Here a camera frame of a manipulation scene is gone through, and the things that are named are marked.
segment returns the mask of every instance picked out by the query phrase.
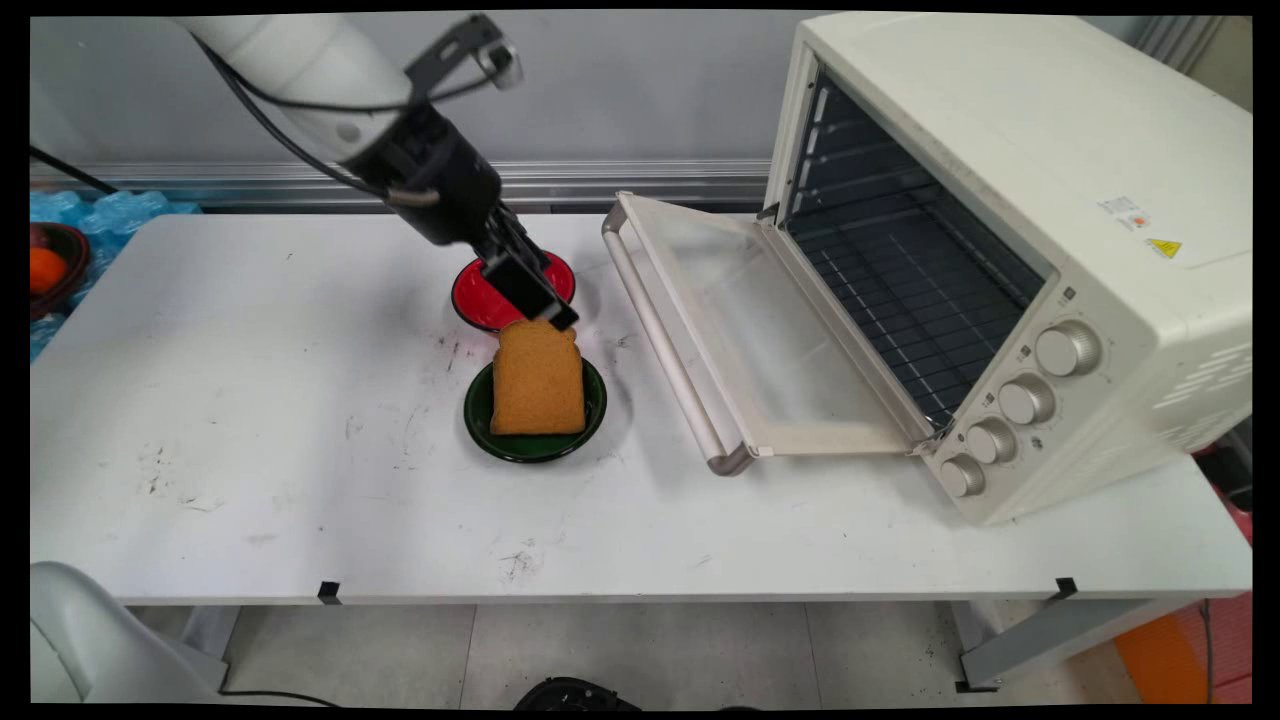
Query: yellow warning sticker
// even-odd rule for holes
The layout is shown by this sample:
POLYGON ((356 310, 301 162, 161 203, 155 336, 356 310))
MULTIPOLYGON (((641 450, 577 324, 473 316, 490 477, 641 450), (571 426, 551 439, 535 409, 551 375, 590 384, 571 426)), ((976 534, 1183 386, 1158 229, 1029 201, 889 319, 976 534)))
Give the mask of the yellow warning sticker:
POLYGON ((1170 260, 1174 259, 1174 255, 1178 255, 1178 249, 1183 246, 1183 243, 1171 240, 1148 240, 1147 242, 1170 260))

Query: red bowl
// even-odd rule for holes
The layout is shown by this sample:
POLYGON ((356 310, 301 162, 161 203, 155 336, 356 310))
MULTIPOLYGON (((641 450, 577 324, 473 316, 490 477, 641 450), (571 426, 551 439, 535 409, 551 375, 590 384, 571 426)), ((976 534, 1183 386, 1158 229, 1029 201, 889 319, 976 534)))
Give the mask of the red bowl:
POLYGON ((67 274, 44 295, 31 296, 31 322, 60 310, 79 290, 88 268, 88 240, 76 228, 60 223, 31 223, 49 237, 49 247, 67 260, 67 274))
MULTIPOLYGON (((543 274, 547 275, 556 293, 564 302, 572 302, 573 291, 577 290, 577 279, 573 277, 573 270, 554 252, 547 252, 547 258, 550 259, 552 264, 543 270, 543 274)), ((489 284, 489 281, 480 275, 483 265, 484 260, 476 258, 466 268, 462 268, 462 272, 453 281, 453 292, 451 293, 453 296, 453 310, 468 325, 495 333, 511 323, 522 319, 524 315, 511 302, 507 302, 507 299, 499 295, 489 284)))

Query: white chair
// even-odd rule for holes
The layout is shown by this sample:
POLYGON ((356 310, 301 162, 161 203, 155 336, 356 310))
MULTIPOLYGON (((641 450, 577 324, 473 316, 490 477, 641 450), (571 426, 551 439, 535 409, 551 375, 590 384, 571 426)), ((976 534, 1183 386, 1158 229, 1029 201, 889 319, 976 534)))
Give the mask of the white chair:
POLYGON ((31 641, 32 701, 224 702, 225 665, 156 635, 61 562, 31 566, 31 641))

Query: wire rack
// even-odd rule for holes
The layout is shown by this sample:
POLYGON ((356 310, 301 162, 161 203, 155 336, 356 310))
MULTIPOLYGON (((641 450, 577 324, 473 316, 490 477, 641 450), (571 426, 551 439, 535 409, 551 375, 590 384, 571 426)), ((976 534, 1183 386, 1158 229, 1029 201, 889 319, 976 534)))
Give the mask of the wire rack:
POLYGON ((795 215, 787 229, 938 429, 1043 284, 937 184, 795 215))

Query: black cable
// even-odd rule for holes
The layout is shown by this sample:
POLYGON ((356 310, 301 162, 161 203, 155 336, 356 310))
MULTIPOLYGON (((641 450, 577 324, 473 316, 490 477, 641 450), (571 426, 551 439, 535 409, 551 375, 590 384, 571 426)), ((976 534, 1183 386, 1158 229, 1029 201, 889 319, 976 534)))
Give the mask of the black cable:
POLYGON ((58 158, 54 158, 52 155, 50 155, 49 152, 45 152, 44 150, 36 147, 35 145, 28 143, 27 146, 31 147, 31 156, 32 158, 40 160, 41 163, 49 165, 50 168, 54 168, 55 170, 58 170, 58 172, 60 172, 63 174, 68 174, 68 176, 70 176, 70 177, 81 181, 82 183, 92 187, 93 190, 105 192, 106 195, 111 195, 114 192, 119 192, 115 187, 111 187, 110 184, 108 184, 108 183, 105 183, 105 182, 95 178, 93 176, 86 173, 84 170, 82 170, 82 169, 79 169, 79 168, 77 168, 74 165, 69 165, 69 164, 59 160, 58 158))
POLYGON ((1213 705, 1213 628, 1211 626, 1208 618, 1208 600, 1201 605, 1201 619, 1204 620, 1204 653, 1206 661, 1206 684, 1208 685, 1207 697, 1204 698, 1204 705, 1213 705))
POLYGON ((244 105, 244 109, 248 110, 251 115, 253 115, 253 119, 256 119, 264 128, 266 128, 266 132, 271 133, 271 137, 274 137, 276 142, 288 149, 289 152, 297 155, 298 159, 302 160, 303 163, 311 165, 312 168, 324 173, 325 176, 340 182, 342 184, 353 187, 361 192, 367 192, 381 200, 387 200, 389 195, 389 191, 387 188, 376 188, 371 184, 367 184, 352 177, 347 177, 334 170, 329 165, 315 159, 310 152, 300 147, 296 142, 289 140, 289 136, 284 135, 284 132, 280 131, 280 128, 275 127, 275 123, 273 123, 271 119, 268 118, 265 113, 262 113, 262 109, 253 104, 253 100, 250 99, 250 96, 244 92, 244 88, 241 87, 239 82, 236 79, 236 70, 233 70, 230 65, 224 63, 223 59, 219 58, 216 53, 210 50, 207 45, 201 42, 198 37, 196 38, 196 42, 200 45, 200 49, 205 51, 205 55, 209 58, 209 60, 214 64, 214 69, 218 70, 218 74, 221 76, 221 78, 227 82, 227 86, 230 87, 232 92, 236 95, 236 99, 244 105))
POLYGON ((311 697, 302 693, 287 693, 284 691, 218 691, 218 694, 228 697, 243 697, 243 696, 270 696, 270 697, 289 697, 293 700, 305 700, 307 702, 319 702, 325 707, 342 707, 338 703, 329 702, 328 700, 320 700, 317 697, 311 697))
MULTIPOLYGON (((279 108, 293 108, 296 110, 323 110, 323 111, 326 111, 326 113, 374 114, 374 113, 392 113, 392 111, 398 111, 398 110, 408 110, 415 104, 422 101, 422 100, 417 100, 417 101, 408 101, 408 102, 392 102, 392 104, 387 104, 387 105, 330 105, 328 102, 308 102, 306 100, 288 100, 285 97, 278 97, 275 95, 266 94, 265 91, 260 90, 257 86, 255 86, 253 83, 251 83, 250 81, 244 79, 244 76, 239 74, 239 72, 236 68, 233 68, 229 64, 227 64, 227 60, 223 60, 216 53, 214 53, 212 50, 210 50, 209 46, 205 45, 198 37, 196 37, 196 42, 200 44, 200 47, 201 47, 201 50, 205 51, 205 55, 210 55, 210 59, 214 61, 215 65, 219 65, 224 70, 227 70, 228 73, 230 73, 230 76, 236 78, 236 82, 241 83, 244 87, 244 90, 247 90, 250 92, 250 95, 253 95, 259 100, 264 100, 264 101, 270 102, 271 105, 276 105, 279 108)), ((426 101, 428 102, 443 102, 445 100, 457 97, 458 95, 465 95, 467 92, 471 92, 472 90, 477 90, 477 88, 488 85, 492 79, 493 79, 493 77, 489 76, 488 73, 485 73, 479 79, 475 79, 475 81, 467 82, 467 83, 460 85, 458 87, 453 87, 453 88, 449 88, 449 90, 440 91, 440 92, 438 92, 435 95, 429 95, 426 97, 426 101)))

